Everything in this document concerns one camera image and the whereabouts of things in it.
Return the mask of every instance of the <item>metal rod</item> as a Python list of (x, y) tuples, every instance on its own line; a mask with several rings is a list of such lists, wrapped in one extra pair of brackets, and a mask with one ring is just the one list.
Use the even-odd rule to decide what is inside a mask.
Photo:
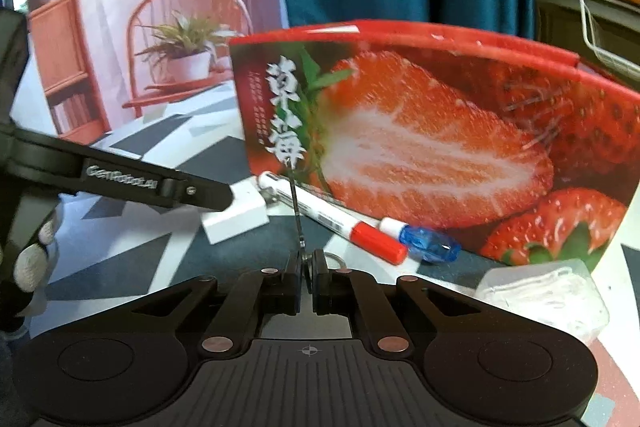
[(296, 194), (296, 182), (293, 180), (293, 169), (291, 168), (291, 161), (286, 160), (287, 165), (287, 177), (289, 178), (289, 186), (291, 188), (291, 201), (293, 201), (293, 213), (296, 216), (296, 228), (298, 229), (298, 241), (300, 244), (300, 251), (304, 255), (306, 250), (305, 236), (302, 233), (302, 222), (300, 221), (300, 207), (298, 206), (298, 195)]

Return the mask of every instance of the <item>bookshelf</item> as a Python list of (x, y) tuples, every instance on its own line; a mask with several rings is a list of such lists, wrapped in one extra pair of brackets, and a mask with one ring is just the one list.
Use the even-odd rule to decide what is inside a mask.
[(53, 0), (29, 15), (40, 81), (58, 134), (90, 144), (110, 130), (86, 47), (79, 0)]

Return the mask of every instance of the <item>chair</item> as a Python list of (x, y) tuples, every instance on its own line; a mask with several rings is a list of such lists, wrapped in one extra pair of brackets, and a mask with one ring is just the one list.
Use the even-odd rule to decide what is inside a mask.
[[(164, 61), (145, 61), (145, 57), (136, 56), (137, 53), (155, 43), (153, 30), (147, 26), (173, 23), (174, 10), (185, 16), (209, 16), (221, 25), (228, 26), (229, 34), (253, 33), (252, 22), (242, 0), (143, 0), (134, 10), (127, 25), (131, 100), (122, 105), (123, 108), (133, 107), (137, 118), (142, 116), (143, 107), (178, 102), (233, 78), (229, 67), (216, 67), (215, 61), (212, 60), (209, 78), (171, 83)], [(215, 55), (218, 60), (228, 55), (228, 46), (218, 44), (215, 47)]]

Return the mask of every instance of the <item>translucent plastic box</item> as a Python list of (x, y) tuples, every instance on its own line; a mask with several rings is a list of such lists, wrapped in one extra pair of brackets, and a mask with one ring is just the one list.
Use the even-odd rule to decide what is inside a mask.
[(579, 259), (489, 270), (476, 299), (546, 324), (590, 344), (609, 323), (609, 312)]

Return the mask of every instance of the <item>white and blue bottle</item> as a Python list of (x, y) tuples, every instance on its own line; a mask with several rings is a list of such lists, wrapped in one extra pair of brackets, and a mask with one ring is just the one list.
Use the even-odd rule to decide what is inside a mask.
[(378, 226), (380, 232), (397, 239), (409, 249), (409, 256), (427, 263), (452, 263), (458, 258), (460, 244), (435, 230), (410, 227), (407, 223), (385, 217)]

